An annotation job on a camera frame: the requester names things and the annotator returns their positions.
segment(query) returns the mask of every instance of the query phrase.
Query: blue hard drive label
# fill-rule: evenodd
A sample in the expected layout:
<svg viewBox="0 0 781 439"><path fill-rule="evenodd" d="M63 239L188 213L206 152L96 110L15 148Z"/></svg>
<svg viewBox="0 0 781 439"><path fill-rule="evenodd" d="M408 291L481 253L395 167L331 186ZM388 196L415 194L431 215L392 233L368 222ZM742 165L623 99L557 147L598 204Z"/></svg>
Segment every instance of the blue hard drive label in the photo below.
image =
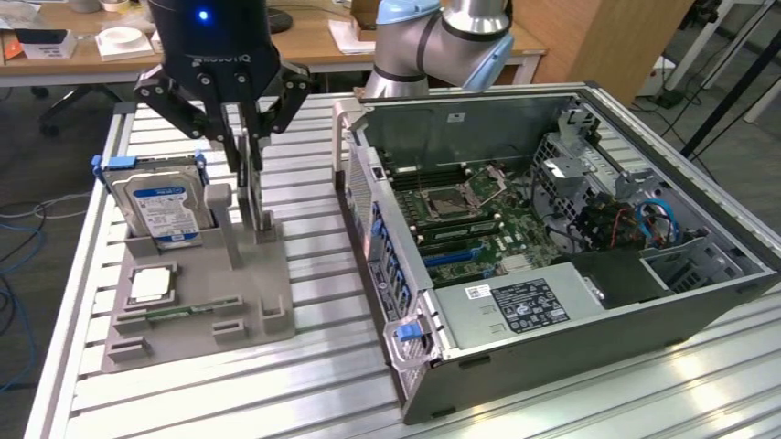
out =
<svg viewBox="0 0 781 439"><path fill-rule="evenodd" d="M133 197L149 235L157 241L188 241L197 236L195 215L184 206L188 197L184 187L139 189Z"/></svg>

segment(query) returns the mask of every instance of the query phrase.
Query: wooden cabinet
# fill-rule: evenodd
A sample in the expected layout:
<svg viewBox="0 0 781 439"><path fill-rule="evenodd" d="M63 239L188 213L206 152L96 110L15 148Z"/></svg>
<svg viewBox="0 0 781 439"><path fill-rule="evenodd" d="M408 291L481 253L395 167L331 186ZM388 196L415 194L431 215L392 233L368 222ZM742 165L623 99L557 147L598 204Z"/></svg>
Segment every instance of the wooden cabinet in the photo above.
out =
<svg viewBox="0 0 781 439"><path fill-rule="evenodd" d="M513 0L547 46L534 83L597 81L629 104L693 0Z"/></svg>

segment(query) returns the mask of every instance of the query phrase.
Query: aluminum extrusion table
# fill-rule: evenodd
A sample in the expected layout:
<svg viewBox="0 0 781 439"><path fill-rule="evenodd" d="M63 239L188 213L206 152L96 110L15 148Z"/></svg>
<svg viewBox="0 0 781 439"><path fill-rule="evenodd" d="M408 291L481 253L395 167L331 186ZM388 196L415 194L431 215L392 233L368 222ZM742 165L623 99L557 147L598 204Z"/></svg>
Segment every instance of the aluminum extrusion table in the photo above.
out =
<svg viewBox="0 0 781 439"><path fill-rule="evenodd" d="M296 337L100 372L125 225L96 185L25 437L777 437L781 294L738 307L667 350L434 422L400 424L331 185L331 107L347 96L311 96L263 152L264 204L284 220ZM105 155L208 149L148 108L128 111L113 117ZM610 133L603 145L625 166L637 160ZM212 181L234 183L222 154L206 155Z"/></svg>

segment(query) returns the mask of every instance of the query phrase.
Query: motherboard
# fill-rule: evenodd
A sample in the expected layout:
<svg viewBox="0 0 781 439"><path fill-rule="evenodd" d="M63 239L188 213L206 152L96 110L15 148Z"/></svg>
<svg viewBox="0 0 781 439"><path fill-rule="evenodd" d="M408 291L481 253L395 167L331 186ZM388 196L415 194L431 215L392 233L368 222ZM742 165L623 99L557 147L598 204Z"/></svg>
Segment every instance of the motherboard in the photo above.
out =
<svg viewBox="0 0 781 439"><path fill-rule="evenodd" d="M392 176L435 287L549 266L561 255L521 195L527 184L495 162Z"/></svg>

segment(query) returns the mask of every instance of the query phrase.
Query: hard drive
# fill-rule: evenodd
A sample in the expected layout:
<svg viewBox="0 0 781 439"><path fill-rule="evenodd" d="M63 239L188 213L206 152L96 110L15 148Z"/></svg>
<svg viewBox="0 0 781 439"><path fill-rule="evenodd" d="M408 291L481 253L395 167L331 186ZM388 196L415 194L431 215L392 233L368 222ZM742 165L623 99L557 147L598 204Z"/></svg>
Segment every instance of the hard drive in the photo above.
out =
<svg viewBox="0 0 781 439"><path fill-rule="evenodd" d="M112 157L96 171L113 195L135 238L149 236L160 249L199 245L200 230L215 227L204 203L201 155L161 159Z"/></svg>

